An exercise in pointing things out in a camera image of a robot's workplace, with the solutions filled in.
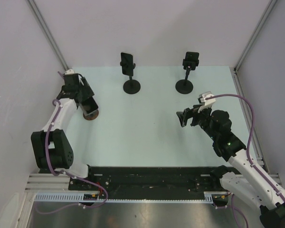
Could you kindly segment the silver phone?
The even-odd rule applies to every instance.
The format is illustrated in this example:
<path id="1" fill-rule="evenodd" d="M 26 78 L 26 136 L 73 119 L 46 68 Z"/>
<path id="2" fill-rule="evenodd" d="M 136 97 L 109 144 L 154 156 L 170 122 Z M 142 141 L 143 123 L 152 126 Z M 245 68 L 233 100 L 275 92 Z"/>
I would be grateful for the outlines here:
<path id="1" fill-rule="evenodd" d="M 121 52 L 122 73 L 126 76 L 133 76 L 133 70 L 135 69 L 135 63 L 133 62 L 133 55 L 129 53 Z"/>

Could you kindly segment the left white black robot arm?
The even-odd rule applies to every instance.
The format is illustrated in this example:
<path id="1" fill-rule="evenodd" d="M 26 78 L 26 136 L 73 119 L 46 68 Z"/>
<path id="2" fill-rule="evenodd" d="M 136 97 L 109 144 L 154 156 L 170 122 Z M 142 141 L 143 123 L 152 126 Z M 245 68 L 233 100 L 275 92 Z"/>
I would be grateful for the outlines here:
<path id="1" fill-rule="evenodd" d="M 88 174 L 88 165 L 76 161 L 66 130 L 72 116 L 80 108 L 83 117 L 91 121 L 99 115 L 99 106 L 87 79 L 69 69 L 63 75 L 64 85 L 52 101 L 55 109 L 41 131 L 31 135 L 32 148 L 39 169 L 54 176 L 62 173 L 79 178 L 85 190 L 95 186 L 95 177 Z"/>

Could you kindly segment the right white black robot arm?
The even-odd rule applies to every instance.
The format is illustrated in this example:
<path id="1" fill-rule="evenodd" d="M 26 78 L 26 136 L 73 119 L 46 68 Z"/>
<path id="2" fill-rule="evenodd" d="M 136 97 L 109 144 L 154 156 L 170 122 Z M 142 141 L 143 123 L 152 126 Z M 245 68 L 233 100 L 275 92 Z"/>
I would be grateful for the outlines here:
<path id="1" fill-rule="evenodd" d="M 176 115 L 181 127 L 192 119 L 191 126 L 199 126 L 213 141 L 217 156 L 222 157 L 244 177 L 240 180 L 234 172 L 220 166 L 212 172 L 209 184 L 214 190 L 231 191 L 251 208 L 260 212 L 259 219 L 265 228 L 285 228 L 285 189 L 253 159 L 247 156 L 244 143 L 231 131 L 228 112 L 212 111 L 195 105 Z"/>

